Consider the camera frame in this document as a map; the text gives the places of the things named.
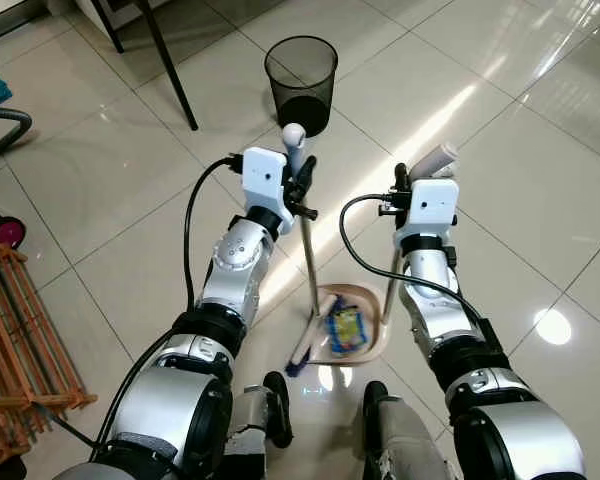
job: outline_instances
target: wooden rack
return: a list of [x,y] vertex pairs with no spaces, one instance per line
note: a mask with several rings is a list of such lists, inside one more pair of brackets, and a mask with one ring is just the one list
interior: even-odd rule
[[33,406],[64,416],[97,400],[84,386],[24,266],[27,257],[0,244],[0,463],[27,452],[50,429]]

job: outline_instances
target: robotic arm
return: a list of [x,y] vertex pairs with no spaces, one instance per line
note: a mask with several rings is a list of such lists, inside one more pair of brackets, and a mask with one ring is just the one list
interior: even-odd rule
[[[245,390],[235,405],[230,387],[274,242],[291,231],[294,215],[317,216],[303,205],[315,157],[295,175],[289,163],[282,153],[253,147],[241,163],[232,164],[242,173],[246,215],[236,216],[214,246],[200,298],[179,316],[172,335],[130,384],[105,435],[106,446],[97,447],[91,462],[56,478],[189,479],[212,472],[219,478],[223,462],[228,477],[245,454],[259,458],[265,435],[278,446],[289,444],[281,376],[268,374],[264,387]],[[227,461],[232,454],[238,458],[233,467]]]
[[582,480],[576,437],[513,371],[489,321],[461,296],[449,244],[458,199],[451,168],[456,158],[452,147],[442,145],[408,175],[404,164],[397,165],[396,184],[380,214],[396,216],[394,244],[404,275],[455,293],[453,298],[413,281],[399,287],[415,342],[445,392],[465,478]]

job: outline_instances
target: black mesh trash can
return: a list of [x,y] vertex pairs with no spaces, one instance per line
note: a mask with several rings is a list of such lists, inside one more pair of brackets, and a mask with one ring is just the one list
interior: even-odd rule
[[276,43],[264,59],[278,125],[299,123],[313,137],[329,123],[338,54],[326,41],[309,35]]

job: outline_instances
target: chair leg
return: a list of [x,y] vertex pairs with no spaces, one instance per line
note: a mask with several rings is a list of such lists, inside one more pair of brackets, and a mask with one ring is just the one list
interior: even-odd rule
[[115,47],[116,51],[118,53],[124,53],[124,48],[122,48],[122,43],[120,42],[120,38],[118,38],[118,34],[114,30],[113,25],[111,25],[111,22],[109,21],[109,17],[107,17],[107,14],[105,13],[104,8],[102,8],[102,4],[100,3],[100,0],[91,0],[91,3],[93,4],[93,8],[96,9],[96,13],[100,17],[100,20],[102,20],[104,28],[107,31],[107,33],[109,34],[109,38],[111,39],[111,42],[113,43],[113,46]]
[[156,44],[156,48],[158,49],[160,57],[162,58],[162,63],[167,69],[167,74],[169,75],[169,79],[171,80],[173,89],[176,91],[178,100],[180,100],[180,105],[182,105],[182,109],[184,110],[184,114],[187,117],[189,126],[191,127],[191,130],[198,130],[198,124],[196,123],[196,119],[193,116],[191,106],[189,105],[187,96],[184,93],[184,89],[182,88],[182,84],[180,83],[180,79],[178,78],[178,74],[176,73],[173,61],[171,60],[171,56],[169,55],[169,50],[167,50],[167,46],[164,43],[164,38],[162,37],[160,28],[158,27],[156,19],[153,16],[153,11],[149,6],[149,2],[147,0],[135,0],[135,2],[140,11],[144,14],[145,18],[147,19],[147,23],[149,24],[149,30],[151,30],[151,35],[153,35],[153,41]]

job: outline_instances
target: black cable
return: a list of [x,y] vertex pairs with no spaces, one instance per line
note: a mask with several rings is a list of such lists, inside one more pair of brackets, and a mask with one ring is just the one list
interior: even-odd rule
[[193,280],[191,279],[191,265],[189,259],[189,231],[191,229],[191,213],[193,212],[193,205],[196,201],[196,196],[202,187],[202,184],[207,179],[213,171],[222,165],[232,165],[237,157],[225,157],[221,160],[217,160],[209,165],[195,186],[193,187],[193,191],[191,192],[191,196],[189,197],[189,203],[187,203],[187,212],[184,216],[184,249],[183,249],[183,262],[184,262],[184,281],[187,286],[187,312],[192,312],[195,307],[195,296],[193,294]]
[[[145,363],[151,358],[151,356],[155,353],[155,351],[164,344],[169,338],[175,335],[176,331],[171,328],[169,331],[163,333],[160,338],[158,338],[155,342],[151,344],[149,348],[147,348],[142,355],[135,361],[135,363],[131,366],[127,375],[122,380],[118,391],[116,392],[115,397],[111,401],[111,405],[109,405],[109,410],[107,410],[107,414],[104,417],[104,421],[102,422],[102,427],[100,427],[100,432],[98,432],[98,438],[96,439],[96,445],[101,446],[106,442],[107,437],[109,436],[109,431],[111,430],[111,426],[113,425],[113,419],[115,418],[116,412],[118,411],[118,407],[120,406],[120,402],[122,401],[122,397],[127,392],[129,385],[138,374],[140,369],[144,366]],[[93,448],[91,451],[91,455],[89,456],[89,461],[93,461],[98,453],[97,448]]]
[[454,300],[459,302],[462,306],[464,306],[474,316],[474,320],[482,318],[480,313],[478,313],[478,311],[474,308],[473,305],[471,305],[468,301],[466,301],[462,297],[462,295],[454,292],[453,290],[450,290],[447,287],[443,287],[442,285],[439,285],[435,282],[430,282],[429,280],[424,280],[424,279],[418,278],[418,277],[411,277],[411,276],[403,275],[400,273],[390,272],[388,270],[382,270],[380,268],[374,267],[373,265],[369,265],[362,258],[360,258],[360,255],[358,255],[357,252],[353,249],[353,246],[351,245],[351,241],[347,237],[347,232],[345,231],[345,228],[344,228],[344,217],[347,213],[347,210],[349,210],[349,208],[351,208],[354,204],[356,204],[358,202],[362,202],[364,200],[388,201],[390,199],[391,199],[390,194],[388,194],[388,195],[383,195],[383,194],[362,195],[360,197],[356,197],[352,200],[349,200],[345,204],[345,206],[342,207],[342,210],[340,211],[340,222],[339,222],[340,236],[342,237],[344,246],[346,247],[347,251],[351,254],[353,259],[356,262],[358,262],[364,269],[369,270],[371,273],[375,273],[376,275],[380,275],[380,276],[387,277],[387,278],[394,278],[396,280],[402,280],[403,282],[413,283],[416,285],[422,285],[422,286],[437,290],[441,293],[444,293],[445,295],[453,298]]
[[33,407],[36,410],[38,410],[40,413],[42,413],[44,416],[46,416],[53,422],[57,423],[58,425],[60,425],[67,432],[71,433],[72,435],[77,437],[82,442],[86,443],[91,448],[99,448],[100,447],[100,445],[97,442],[94,442],[89,437],[87,437],[84,433],[82,433],[80,430],[74,428],[69,423],[65,422],[62,418],[60,418],[58,415],[56,415],[51,409],[45,407],[44,405],[42,405],[41,403],[38,403],[38,402],[31,402],[31,405],[33,405]]

